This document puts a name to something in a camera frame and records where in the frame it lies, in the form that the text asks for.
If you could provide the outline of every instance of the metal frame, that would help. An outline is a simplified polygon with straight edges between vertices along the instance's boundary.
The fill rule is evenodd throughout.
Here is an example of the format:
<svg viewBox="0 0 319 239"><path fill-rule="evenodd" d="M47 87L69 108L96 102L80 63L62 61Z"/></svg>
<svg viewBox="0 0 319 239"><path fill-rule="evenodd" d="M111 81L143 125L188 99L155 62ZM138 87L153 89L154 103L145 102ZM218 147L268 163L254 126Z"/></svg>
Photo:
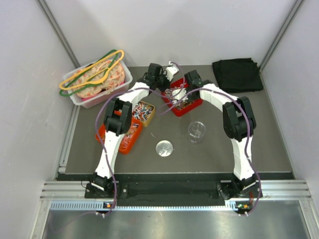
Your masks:
<svg viewBox="0 0 319 239"><path fill-rule="evenodd" d="M47 17L54 32L57 34L61 44L65 51L73 62L75 68L80 67L80 64L75 57L70 45L68 44L62 30L57 24L51 10L49 9L45 0L36 0ZM291 25L298 10L302 6L304 0L296 0L282 27L280 28L276 38L274 39L270 49L268 50L265 58L261 63L261 71L265 68L273 52L277 48L279 42L283 38L288 27ZM56 173L65 172L68 155L70 152L71 142L77 122L80 107L74 106L72 108L70 120L68 123L67 131L65 133L63 146L59 157L59 167ZM266 200L284 200L291 201L297 200L300 202L300 206L307 224L309 233L312 239L319 239L319 217L315 209L314 203L311 198L307 183L305 180L262 180L262 189L264 197L261 199ZM94 210L100 209L102 203L112 202L113 199L92 200L84 198L85 189L81 186L81 182L46 182L44 184L40 204L38 208L37 218L30 235L31 239L41 239L44 232L44 227L47 221L49 210ZM240 199L232 199L232 201L226 202L225 206L219 207L116 207L115 210L232 210L233 201L239 201Z"/></svg>
<svg viewBox="0 0 319 239"><path fill-rule="evenodd" d="M65 132L64 138L63 138L63 144L62 148L59 154L59 165L56 169L55 173L55 178L57 177L58 173L64 173L65 168L68 162L69 154L70 154L70 149L71 149L71 144L72 144L72 139L76 127L76 122L78 120L80 112L80 106L74 105L72 107L71 111L71 116L67 125L67 130Z"/></svg>
<svg viewBox="0 0 319 239"><path fill-rule="evenodd" d="M262 71L265 66L267 65L270 57L273 55L274 51L276 50L279 42L281 41L281 39L283 38L283 36L285 35L288 27L291 25L293 19L295 18L295 16L297 15L298 10L301 8L302 4L304 3L305 0L296 0L292 9L290 10L290 12L288 13L288 16L286 17L283 25L281 26L279 32L277 33L277 36L275 37L273 43L271 44L269 50L266 53L266 56L264 57L264 59L262 60L261 64L260 64L260 71Z"/></svg>
<svg viewBox="0 0 319 239"><path fill-rule="evenodd" d="M40 8L42 9L44 15L48 19L50 25L52 26L54 32L56 33L57 37L59 38L61 44L63 45L66 53L70 57L70 60L73 62L75 68L79 68L81 65L79 61L76 59L68 41L66 40L61 28L59 27L58 23L56 22L48 4L46 3L45 0L36 0L37 3L39 4Z"/></svg>

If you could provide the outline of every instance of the cable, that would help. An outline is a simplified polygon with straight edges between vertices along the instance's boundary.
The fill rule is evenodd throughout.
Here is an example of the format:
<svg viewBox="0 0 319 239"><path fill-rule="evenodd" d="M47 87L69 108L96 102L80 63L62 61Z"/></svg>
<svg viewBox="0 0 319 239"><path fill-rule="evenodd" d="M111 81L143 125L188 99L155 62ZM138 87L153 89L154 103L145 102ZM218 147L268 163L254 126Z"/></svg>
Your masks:
<svg viewBox="0 0 319 239"><path fill-rule="evenodd" d="M80 215L77 215L75 218L71 219L68 223L66 223L63 227L61 227L60 229L58 230L55 230L53 228L53 221L52 221L52 215L50 215L49 217L49 226L50 226L50 229L51 231L53 232L53 234L57 234L57 233L60 233L61 231L63 231L68 225L70 225L72 222L74 222L75 220L78 220L80 217L84 216L84 215L87 215L87 214L96 214L95 212L84 212L84 213L81 213Z"/></svg>

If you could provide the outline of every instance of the metal plate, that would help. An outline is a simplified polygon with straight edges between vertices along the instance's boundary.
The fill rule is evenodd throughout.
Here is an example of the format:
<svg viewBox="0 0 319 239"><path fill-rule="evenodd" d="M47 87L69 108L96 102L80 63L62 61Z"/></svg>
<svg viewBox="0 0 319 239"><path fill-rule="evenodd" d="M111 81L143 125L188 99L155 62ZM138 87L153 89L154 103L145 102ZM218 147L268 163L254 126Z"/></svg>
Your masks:
<svg viewBox="0 0 319 239"><path fill-rule="evenodd" d="M173 145L171 142L169 142L168 140L162 140L160 141L156 147L156 153L158 153L159 156L161 157L167 157L170 156L171 153L173 153Z"/></svg>
<svg viewBox="0 0 319 239"><path fill-rule="evenodd" d="M58 230L79 211L50 211ZM234 212L112 212L104 219L84 215L54 234L46 226L43 239L310 239L298 202L260 202L249 217Z"/></svg>

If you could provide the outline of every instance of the black cloth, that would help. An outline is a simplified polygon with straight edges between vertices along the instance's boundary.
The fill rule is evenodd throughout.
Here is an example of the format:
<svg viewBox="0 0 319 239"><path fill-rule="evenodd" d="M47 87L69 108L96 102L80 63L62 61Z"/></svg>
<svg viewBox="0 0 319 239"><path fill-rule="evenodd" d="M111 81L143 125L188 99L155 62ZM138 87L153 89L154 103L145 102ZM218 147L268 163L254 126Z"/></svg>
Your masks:
<svg viewBox="0 0 319 239"><path fill-rule="evenodd" d="M218 87L227 93L261 91L259 68L251 58L221 60L213 63Z"/></svg>

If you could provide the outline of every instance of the gray work surface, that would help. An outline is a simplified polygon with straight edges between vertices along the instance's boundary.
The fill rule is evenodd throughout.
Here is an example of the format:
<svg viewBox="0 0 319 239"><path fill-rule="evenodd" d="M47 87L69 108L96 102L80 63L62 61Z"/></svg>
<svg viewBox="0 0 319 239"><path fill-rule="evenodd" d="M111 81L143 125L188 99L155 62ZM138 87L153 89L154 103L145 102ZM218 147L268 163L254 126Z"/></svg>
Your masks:
<svg viewBox="0 0 319 239"><path fill-rule="evenodd" d="M216 83L212 67L183 66L184 72L197 70L203 80ZM147 67L131 67L134 81L143 76ZM175 80L182 77L179 73ZM272 113L266 92L236 94L250 99L257 128L252 142L252 161L260 172L291 172L291 165ZM156 107L163 100L151 94L143 99ZM94 123L103 104L90 109L81 108L74 132L65 173L93 173L99 163L102 147L95 139ZM201 144L191 144L187 138L187 128L192 121L206 125L205 139ZM161 140L169 140L174 152L168 157L160 157L155 151ZM203 102L182 117L171 111L163 116L155 115L148 127L144 127L131 152L118 153L116 173L176 173L176 172L232 172L234 168L233 149L230 139L223 130L222 113L216 107Z"/></svg>
<svg viewBox="0 0 319 239"><path fill-rule="evenodd" d="M43 239L310 239L298 201L259 202L249 217L234 212L50 211Z"/></svg>

